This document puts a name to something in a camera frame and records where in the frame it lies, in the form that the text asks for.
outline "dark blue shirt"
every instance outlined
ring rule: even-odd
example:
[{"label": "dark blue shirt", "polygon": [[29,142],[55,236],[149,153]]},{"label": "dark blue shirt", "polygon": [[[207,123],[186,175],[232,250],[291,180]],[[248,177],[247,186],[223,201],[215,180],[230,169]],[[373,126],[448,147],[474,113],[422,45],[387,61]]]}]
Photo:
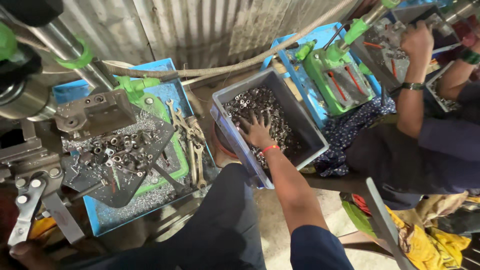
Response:
[{"label": "dark blue shirt", "polygon": [[290,263],[294,270],[353,270],[339,239],[313,225],[292,232]]}]

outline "hand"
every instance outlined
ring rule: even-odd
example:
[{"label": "hand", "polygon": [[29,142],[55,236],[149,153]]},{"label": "hand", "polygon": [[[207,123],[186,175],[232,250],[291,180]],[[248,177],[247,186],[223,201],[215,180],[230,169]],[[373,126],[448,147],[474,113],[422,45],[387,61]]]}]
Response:
[{"label": "hand", "polygon": [[270,121],[270,114],[267,117],[267,123],[265,125],[264,116],[260,114],[257,117],[253,111],[250,111],[250,118],[252,119],[252,124],[250,124],[245,118],[240,117],[240,122],[243,124],[245,129],[248,132],[248,135],[242,130],[239,129],[240,134],[243,138],[253,144],[254,146],[265,149],[265,147],[276,145],[276,141],[270,137],[269,131],[272,123]]},{"label": "hand", "polygon": [[[2,249],[2,253],[0,254],[0,269],[19,269],[19,264],[9,261],[5,248]],[[10,256],[28,270],[54,270],[57,268],[55,262],[44,253],[41,247],[33,242],[20,242],[14,245],[10,249]]]},{"label": "hand", "polygon": [[418,21],[417,28],[409,25],[402,33],[400,47],[410,57],[410,63],[430,63],[433,51],[432,28],[427,27],[424,21]]}]

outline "green drill press base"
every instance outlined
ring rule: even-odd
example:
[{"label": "green drill press base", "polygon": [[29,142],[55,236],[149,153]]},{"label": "green drill press base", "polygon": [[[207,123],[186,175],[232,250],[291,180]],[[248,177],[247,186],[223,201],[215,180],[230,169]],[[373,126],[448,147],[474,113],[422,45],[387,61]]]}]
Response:
[{"label": "green drill press base", "polygon": [[339,61],[333,62],[327,59],[326,51],[323,49],[316,49],[313,50],[311,53],[307,55],[305,60],[303,61],[303,68],[307,75],[315,82],[317,85],[318,90],[322,94],[325,103],[327,104],[328,108],[327,111],[332,115],[340,115],[348,110],[351,110],[365,102],[370,101],[374,96],[374,92],[372,88],[366,82],[366,80],[357,80],[358,84],[360,85],[363,92],[367,95],[362,95],[361,99],[356,99],[353,101],[351,92],[358,91],[356,86],[354,89],[352,88],[353,80],[351,81],[350,87],[348,89],[343,89],[344,94],[347,97],[347,102],[345,102],[336,86],[333,84],[331,78],[327,77],[327,73],[329,71],[341,71],[345,66],[349,66],[350,71],[352,74],[356,74],[356,77],[364,78],[362,74],[360,74],[354,66],[356,64],[352,62],[351,58],[345,54],[343,55]]}]

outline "metal hose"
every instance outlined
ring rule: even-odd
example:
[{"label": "metal hose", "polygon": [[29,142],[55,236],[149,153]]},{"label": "metal hose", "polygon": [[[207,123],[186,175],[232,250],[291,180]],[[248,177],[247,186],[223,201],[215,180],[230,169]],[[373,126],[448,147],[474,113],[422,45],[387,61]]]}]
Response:
[{"label": "metal hose", "polygon": [[[232,71],[241,70],[247,68],[249,66],[261,63],[265,58],[276,54],[278,51],[285,49],[286,47],[292,45],[294,42],[299,40],[300,38],[306,36],[315,28],[323,25],[328,19],[330,19],[334,14],[342,11],[347,5],[352,3],[353,0],[342,0],[338,5],[327,11],[325,14],[320,16],[316,19],[313,23],[309,24],[307,27],[300,30],[295,35],[291,36],[289,39],[285,40],[284,42],[278,44],[277,46],[253,57],[248,60],[242,61],[240,63],[224,66],[224,67],[216,67],[216,68],[207,68],[207,69],[187,69],[187,70],[177,70],[177,71],[144,71],[144,70],[135,70],[135,69],[127,69],[118,66],[113,66],[106,63],[106,67],[108,70],[118,76],[129,76],[132,78],[160,78],[163,80],[168,80],[171,77],[180,76],[180,77],[198,77],[198,76],[206,76],[206,75],[213,75],[213,74],[224,74],[229,73]],[[45,49],[45,45],[32,43],[30,45],[37,47],[39,49]]]}]

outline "person's leg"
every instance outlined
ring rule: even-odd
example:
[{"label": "person's leg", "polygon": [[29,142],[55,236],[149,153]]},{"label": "person's leg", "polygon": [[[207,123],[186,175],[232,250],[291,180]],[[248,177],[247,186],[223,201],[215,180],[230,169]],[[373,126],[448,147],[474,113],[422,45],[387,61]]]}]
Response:
[{"label": "person's leg", "polygon": [[216,264],[241,259],[256,269],[265,269],[256,205],[245,167],[227,165],[215,179],[197,212],[165,244],[187,245],[196,259]]},{"label": "person's leg", "polygon": [[252,264],[265,269],[249,175],[229,164],[215,179],[197,212],[166,241],[128,250],[109,258],[82,262],[69,269],[213,269],[222,263]]}]

